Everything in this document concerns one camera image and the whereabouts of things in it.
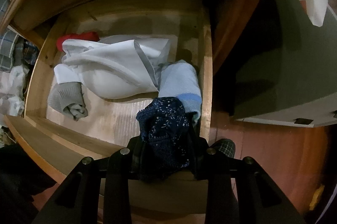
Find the drawer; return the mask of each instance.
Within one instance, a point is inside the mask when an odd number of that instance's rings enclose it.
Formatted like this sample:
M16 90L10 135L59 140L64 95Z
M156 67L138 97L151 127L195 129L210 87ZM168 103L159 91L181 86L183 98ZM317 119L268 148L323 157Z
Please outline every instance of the drawer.
M97 31L101 38L115 34L176 36L176 43L173 43L176 44L173 46L176 60L184 59L198 70L203 103L197 133L208 141L212 40L209 14L202 3L202 0L95 0L59 15L34 67L24 120L7 117L19 143L38 158L36 162L41 162L42 169L60 183L80 158L107 157L126 146L131 137L139 135L137 112L157 96L155 92L107 100L83 86L88 117L76 122L54 111L47 106L47 98L55 83L53 68L60 62L56 40L67 33ZM56 147L62 148L63 155L50 155L57 153ZM204 213L206 209L207 182L193 180L187 171L178 172L150 187L130 181L129 192L130 204L141 208L174 213Z

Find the metal bolt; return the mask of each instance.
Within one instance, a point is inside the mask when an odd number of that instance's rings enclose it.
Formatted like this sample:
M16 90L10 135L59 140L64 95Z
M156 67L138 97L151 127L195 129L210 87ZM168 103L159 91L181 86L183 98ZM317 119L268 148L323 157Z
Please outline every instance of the metal bolt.
M121 152L122 155L127 155L128 153L130 153L130 149L129 148L122 148L120 152Z
M247 164L253 164L254 163L254 160L251 157L244 157L243 160Z
M91 163L91 161L92 161L91 157L85 157L85 158L82 159L83 164L89 164L89 163Z
M216 153L216 150L214 148L207 148L206 152L210 155L214 155Z

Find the light blue sock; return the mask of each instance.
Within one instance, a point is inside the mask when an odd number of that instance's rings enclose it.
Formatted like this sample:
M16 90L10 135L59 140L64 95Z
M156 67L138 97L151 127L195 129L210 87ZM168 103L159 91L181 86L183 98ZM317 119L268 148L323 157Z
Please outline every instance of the light blue sock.
M194 113L193 125L197 124L202 100L197 73L193 66L184 60L165 64L161 69L158 97L178 98L186 113Z

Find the red cloth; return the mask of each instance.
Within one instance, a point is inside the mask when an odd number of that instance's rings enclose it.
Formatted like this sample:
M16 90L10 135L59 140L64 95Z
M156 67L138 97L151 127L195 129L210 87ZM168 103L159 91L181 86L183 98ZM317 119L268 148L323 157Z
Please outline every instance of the red cloth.
M67 34L67 35L59 37L56 41L56 47L59 51L63 51L62 44L67 39L77 39L77 40L85 40L85 41L93 41L93 42L99 41L98 34L95 31L85 32L82 34L76 34L76 33Z

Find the dark blue floral fabric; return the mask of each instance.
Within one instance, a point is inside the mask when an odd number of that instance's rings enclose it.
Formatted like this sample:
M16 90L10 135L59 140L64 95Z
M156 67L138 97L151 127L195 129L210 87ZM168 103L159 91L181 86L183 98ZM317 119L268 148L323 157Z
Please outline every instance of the dark blue floral fabric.
M154 158L151 173L164 179L189 165L187 132L189 121L184 106L175 97L155 98L138 112L140 136L149 144Z

